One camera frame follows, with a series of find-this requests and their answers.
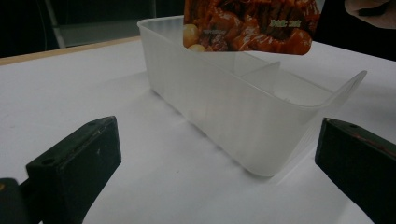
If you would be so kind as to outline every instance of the white table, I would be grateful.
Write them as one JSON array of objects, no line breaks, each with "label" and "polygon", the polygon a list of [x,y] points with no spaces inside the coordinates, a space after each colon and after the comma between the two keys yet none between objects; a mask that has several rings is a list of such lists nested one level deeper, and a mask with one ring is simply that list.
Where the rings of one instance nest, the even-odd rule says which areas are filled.
[{"label": "white table", "polygon": [[[396,143],[396,63],[314,43],[253,53],[330,89],[368,76],[333,118]],[[0,66],[0,176],[84,123],[115,115],[122,164],[84,223],[372,223],[315,165],[316,143],[272,178],[251,175],[150,90],[140,40]]]}]

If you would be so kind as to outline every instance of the storage box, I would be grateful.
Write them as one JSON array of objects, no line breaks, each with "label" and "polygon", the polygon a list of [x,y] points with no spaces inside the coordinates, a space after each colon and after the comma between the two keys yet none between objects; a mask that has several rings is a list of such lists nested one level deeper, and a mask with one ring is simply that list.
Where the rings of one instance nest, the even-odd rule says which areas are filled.
[{"label": "storage box", "polygon": [[333,92],[245,52],[185,49],[182,16],[137,25],[150,87],[256,175],[275,175],[318,113],[341,105],[366,73]]}]

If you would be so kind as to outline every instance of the red sauced food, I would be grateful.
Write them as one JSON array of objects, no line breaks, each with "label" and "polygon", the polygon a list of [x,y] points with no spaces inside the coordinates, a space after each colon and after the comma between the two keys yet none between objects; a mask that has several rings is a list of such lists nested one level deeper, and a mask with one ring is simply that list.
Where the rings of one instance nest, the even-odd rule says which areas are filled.
[{"label": "red sauced food", "polygon": [[303,55],[319,17],[315,0],[186,0],[183,44],[195,51]]}]

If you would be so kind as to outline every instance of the red food packaging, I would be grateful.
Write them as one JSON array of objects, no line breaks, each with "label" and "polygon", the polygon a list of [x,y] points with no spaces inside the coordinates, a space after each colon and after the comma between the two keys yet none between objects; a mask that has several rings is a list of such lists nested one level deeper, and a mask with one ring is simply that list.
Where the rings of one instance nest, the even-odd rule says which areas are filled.
[{"label": "red food packaging", "polygon": [[183,45],[195,51],[304,55],[322,5],[316,0],[186,0]]}]

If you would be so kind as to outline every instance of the dark background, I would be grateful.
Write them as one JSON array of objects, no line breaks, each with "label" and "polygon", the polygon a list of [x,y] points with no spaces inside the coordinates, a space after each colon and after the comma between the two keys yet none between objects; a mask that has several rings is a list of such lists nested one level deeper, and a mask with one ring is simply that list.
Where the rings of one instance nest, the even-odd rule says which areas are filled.
[{"label": "dark background", "polygon": [[[155,14],[149,0],[51,0],[51,3],[60,25],[182,15],[184,8],[184,0],[157,0]],[[59,48],[44,0],[0,0],[0,27],[0,57]],[[396,61],[396,30],[379,29],[348,15],[344,0],[325,2],[314,39]]]}]

